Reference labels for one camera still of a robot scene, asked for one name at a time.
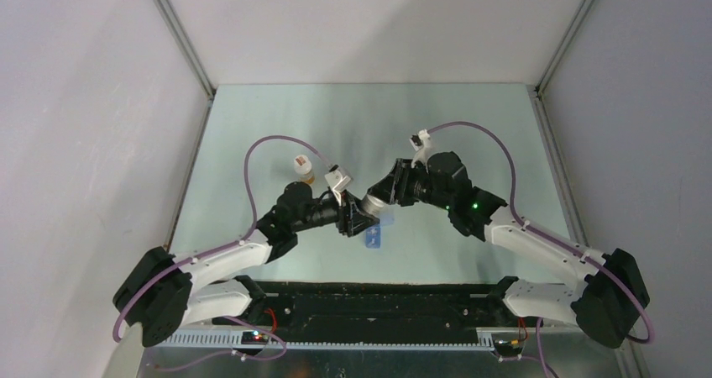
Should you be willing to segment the white pill bottle blue label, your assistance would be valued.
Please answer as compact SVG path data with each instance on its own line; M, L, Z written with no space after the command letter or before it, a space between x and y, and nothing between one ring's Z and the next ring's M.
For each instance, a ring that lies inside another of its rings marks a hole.
M378 217L386 206L386 202L370 194L365 194L360 202L361 209L373 217Z

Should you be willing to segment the blue pill organizer box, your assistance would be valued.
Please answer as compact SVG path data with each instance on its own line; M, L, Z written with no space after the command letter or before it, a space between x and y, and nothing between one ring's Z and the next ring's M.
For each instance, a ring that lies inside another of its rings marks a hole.
M368 227L364 231L364 245L367 249L379 249L381 247L383 229L391 226L395 222L395 215L392 210L384 210L380 214L377 224Z

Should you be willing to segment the white bottle orange label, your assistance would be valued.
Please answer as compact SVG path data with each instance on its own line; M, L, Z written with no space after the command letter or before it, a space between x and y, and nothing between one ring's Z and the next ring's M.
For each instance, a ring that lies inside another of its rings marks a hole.
M307 155L298 155L293 160L294 171L299 181L312 185L315 181L312 162Z

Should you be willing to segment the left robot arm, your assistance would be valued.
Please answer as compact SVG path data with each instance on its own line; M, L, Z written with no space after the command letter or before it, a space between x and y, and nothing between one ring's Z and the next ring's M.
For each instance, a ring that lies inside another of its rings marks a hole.
M315 198L304 182L285 187L275 205L260 218L256 239L177 261L164 248L148 250L113 297L129 326L140 325L141 344L153 347L178 328L201 320L237 317L256 324L265 314L264 293L239 271L266 265L298 243L300 231L329 224L352 237L379 222L385 202L372 195L325 191Z

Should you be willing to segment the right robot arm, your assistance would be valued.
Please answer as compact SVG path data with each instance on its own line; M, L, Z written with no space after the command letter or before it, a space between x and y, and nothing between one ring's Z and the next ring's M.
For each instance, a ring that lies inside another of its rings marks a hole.
M507 276L489 301L491 320L509 326L519 317L541 317L579 327L593 341L616 349L650 302L636 259L623 249L606 254L565 239L517 216L504 199L474 186L453 152L427 162L398 159L368 189L364 211L374 216L388 205L417 202L445 210L462 235L533 260L557 283L532 283Z

